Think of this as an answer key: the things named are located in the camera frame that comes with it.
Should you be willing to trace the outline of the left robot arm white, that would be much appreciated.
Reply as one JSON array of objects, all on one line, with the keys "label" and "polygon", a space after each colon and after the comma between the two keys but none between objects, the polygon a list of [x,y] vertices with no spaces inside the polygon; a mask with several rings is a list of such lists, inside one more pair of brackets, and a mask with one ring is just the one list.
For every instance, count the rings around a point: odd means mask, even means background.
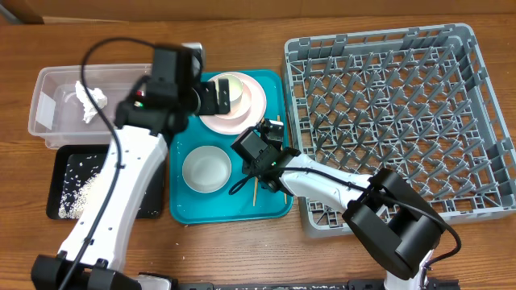
[{"label": "left robot arm white", "polygon": [[176,289],[175,279],[123,274],[131,230],[145,191],[192,115],[226,114],[227,81],[201,80],[200,43],[152,45],[152,70],[132,86],[106,121],[111,141],[89,203],[54,256],[38,255],[37,289]]}]

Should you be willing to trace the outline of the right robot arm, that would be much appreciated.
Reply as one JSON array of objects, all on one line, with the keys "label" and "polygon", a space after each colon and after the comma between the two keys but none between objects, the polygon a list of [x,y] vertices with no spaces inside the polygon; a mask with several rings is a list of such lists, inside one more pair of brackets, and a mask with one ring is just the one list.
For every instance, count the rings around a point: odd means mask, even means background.
[{"label": "right robot arm", "polygon": [[257,179],[272,193],[320,201],[343,216],[367,252],[388,273],[387,289],[424,289],[444,220],[400,175],[388,168],[375,175],[344,172],[311,159],[280,139],[249,127],[231,145],[245,177],[229,193]]}]

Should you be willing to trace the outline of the rice grains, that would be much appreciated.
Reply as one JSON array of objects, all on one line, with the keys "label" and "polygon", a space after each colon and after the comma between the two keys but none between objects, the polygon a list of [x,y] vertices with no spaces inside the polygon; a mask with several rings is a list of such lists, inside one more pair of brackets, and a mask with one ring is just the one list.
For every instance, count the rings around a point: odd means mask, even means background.
[{"label": "rice grains", "polygon": [[78,219],[82,215],[103,162],[100,154],[73,154],[68,158],[58,209],[60,219]]}]

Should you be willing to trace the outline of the wooden chopstick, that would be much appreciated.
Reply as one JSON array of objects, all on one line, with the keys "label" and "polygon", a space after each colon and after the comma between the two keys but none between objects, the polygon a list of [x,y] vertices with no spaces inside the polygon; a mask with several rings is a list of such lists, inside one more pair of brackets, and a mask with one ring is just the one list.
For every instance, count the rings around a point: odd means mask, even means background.
[{"label": "wooden chopstick", "polygon": [[[281,121],[280,115],[277,115],[277,121],[283,124],[283,122]],[[284,146],[284,141],[285,141],[284,133],[285,133],[285,127],[283,125],[282,132],[281,132],[280,151],[283,150],[283,146]],[[286,193],[283,193],[283,201],[284,201],[284,204],[287,205],[288,197],[287,197]]]},{"label": "wooden chopstick", "polygon": [[[261,126],[263,125],[264,120],[265,120],[265,118],[263,117],[263,118],[260,120],[260,123],[257,125],[257,129],[256,129],[256,131],[257,131],[258,133],[260,133],[260,132],[261,132]],[[258,190],[258,185],[259,185],[259,180],[258,180],[258,178],[256,177],[256,178],[254,179],[254,190],[253,190],[253,201],[252,201],[252,205],[253,205],[253,207],[254,207],[254,206],[256,206],[256,199],[257,199],[257,190]]]}]

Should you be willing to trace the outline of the white bowl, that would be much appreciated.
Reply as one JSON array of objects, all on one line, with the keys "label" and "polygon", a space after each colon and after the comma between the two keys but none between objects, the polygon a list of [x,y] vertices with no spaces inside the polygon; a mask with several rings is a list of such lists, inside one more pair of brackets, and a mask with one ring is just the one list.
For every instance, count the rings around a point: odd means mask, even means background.
[{"label": "white bowl", "polygon": [[182,165],[185,183],[195,192],[213,193],[221,189],[232,172],[228,154],[216,146],[201,146],[193,149]]}]

